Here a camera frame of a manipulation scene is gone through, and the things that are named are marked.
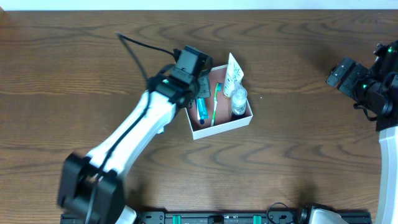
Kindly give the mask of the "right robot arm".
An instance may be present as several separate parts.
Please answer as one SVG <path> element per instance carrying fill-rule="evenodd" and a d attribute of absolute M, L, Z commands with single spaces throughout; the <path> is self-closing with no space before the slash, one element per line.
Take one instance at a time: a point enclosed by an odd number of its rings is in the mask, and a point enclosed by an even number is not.
<path fill-rule="evenodd" d="M 330 72 L 326 83 L 354 100 L 368 121 L 376 122 L 381 147 L 381 181 L 376 223 L 397 223 L 397 42 L 378 44 L 376 60 L 365 68 L 345 57 Z"/>

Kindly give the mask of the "green white toothbrush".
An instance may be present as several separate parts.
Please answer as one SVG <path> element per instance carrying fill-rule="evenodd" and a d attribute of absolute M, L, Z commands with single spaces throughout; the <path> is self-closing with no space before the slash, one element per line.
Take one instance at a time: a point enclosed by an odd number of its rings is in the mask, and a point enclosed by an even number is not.
<path fill-rule="evenodd" d="M 217 93 L 219 91 L 221 91 L 221 88 L 222 88 L 222 84 L 220 82 L 217 82 L 216 86 L 215 86 L 214 97 L 213 97 L 214 106 L 213 106 L 213 114 L 212 114 L 212 119 L 211 119 L 211 127 L 213 127 L 215 125 L 216 110 L 217 110 L 217 106 L 218 106 Z"/>

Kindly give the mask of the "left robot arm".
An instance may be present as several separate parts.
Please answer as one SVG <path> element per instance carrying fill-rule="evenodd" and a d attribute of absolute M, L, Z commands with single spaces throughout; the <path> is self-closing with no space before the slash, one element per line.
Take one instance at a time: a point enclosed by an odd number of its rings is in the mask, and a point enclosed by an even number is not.
<path fill-rule="evenodd" d="M 137 213 L 126 204 L 124 180 L 156 134 L 182 108 L 197 99 L 212 68 L 212 58 L 189 45 L 176 50 L 176 62 L 148 79 L 133 112 L 87 155 L 71 153 L 64 161 L 58 205 L 62 223 L 134 223 Z"/>

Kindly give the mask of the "black mounting rail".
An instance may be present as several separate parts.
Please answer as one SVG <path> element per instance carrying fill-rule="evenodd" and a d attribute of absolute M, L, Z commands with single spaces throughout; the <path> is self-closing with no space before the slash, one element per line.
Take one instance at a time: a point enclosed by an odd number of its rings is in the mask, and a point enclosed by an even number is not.
<path fill-rule="evenodd" d="M 350 224 L 371 224 L 372 218 L 368 212 L 340 213 L 342 219 Z M 61 224 L 84 223 L 71 214 L 62 214 Z M 135 224 L 266 224 L 266 223 L 297 223 L 290 212 L 271 211 L 269 219 L 266 213 L 169 213 L 144 212 Z"/>

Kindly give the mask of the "white cardboard box pink inside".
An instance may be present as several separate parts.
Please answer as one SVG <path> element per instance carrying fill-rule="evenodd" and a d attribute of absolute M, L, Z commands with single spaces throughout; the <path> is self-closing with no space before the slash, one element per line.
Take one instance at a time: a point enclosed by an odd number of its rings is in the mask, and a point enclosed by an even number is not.
<path fill-rule="evenodd" d="M 214 109 L 215 86 L 217 83 L 224 85 L 226 71 L 227 65 L 222 65 L 211 69 L 209 74 L 211 96 L 209 98 L 205 98 L 205 105 L 209 118 L 205 119 L 203 124 L 201 124 L 200 120 L 197 118 L 197 108 L 195 103 L 192 104 L 191 108 L 185 110 L 194 140 L 247 126 L 252 120 L 252 110 L 249 102 L 247 101 L 246 110 L 243 114 L 243 117 L 233 121 L 231 119 L 231 102 L 229 99 L 224 97 L 223 91 L 221 90 L 216 93 L 218 105 L 216 109 L 215 123 L 213 126 L 211 126 Z"/>

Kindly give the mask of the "teal toothpaste tube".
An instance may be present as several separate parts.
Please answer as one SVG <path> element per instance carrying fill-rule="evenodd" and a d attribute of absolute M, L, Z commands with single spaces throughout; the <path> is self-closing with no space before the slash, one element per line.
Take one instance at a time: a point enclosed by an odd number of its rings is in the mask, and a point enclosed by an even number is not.
<path fill-rule="evenodd" d="M 205 99 L 204 98 L 199 98 L 195 100 L 196 106 L 197 106 L 197 116 L 200 121 L 204 121 L 205 119 L 208 119 L 208 110 L 206 107 Z"/>

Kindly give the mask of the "clear spray bottle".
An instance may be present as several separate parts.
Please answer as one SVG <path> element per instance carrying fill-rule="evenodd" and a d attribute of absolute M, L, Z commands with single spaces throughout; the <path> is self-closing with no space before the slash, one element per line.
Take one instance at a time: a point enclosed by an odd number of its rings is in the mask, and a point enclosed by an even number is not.
<path fill-rule="evenodd" d="M 247 105 L 247 90 L 240 82 L 234 83 L 234 91 L 231 95 L 231 120 L 235 121 L 244 117 Z"/>

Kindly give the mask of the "blue disposable razor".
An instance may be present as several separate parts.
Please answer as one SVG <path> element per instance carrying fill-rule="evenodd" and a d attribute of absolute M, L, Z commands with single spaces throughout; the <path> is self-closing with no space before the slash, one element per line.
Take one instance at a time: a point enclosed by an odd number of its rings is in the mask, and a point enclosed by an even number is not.
<path fill-rule="evenodd" d="M 197 108 L 197 120 L 199 120 L 200 124 L 204 124 L 204 119 L 201 119 L 199 109 Z"/>

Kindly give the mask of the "white cream tube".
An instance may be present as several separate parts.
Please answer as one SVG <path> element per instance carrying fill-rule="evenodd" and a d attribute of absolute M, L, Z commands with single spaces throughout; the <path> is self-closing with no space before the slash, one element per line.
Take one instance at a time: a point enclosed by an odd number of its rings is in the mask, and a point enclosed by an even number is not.
<path fill-rule="evenodd" d="M 244 72 L 240 67 L 233 54 L 229 54 L 228 64 L 226 67 L 226 76 L 224 80 L 223 94 L 227 98 L 231 98 L 235 89 L 235 82 L 241 83 L 244 76 Z"/>

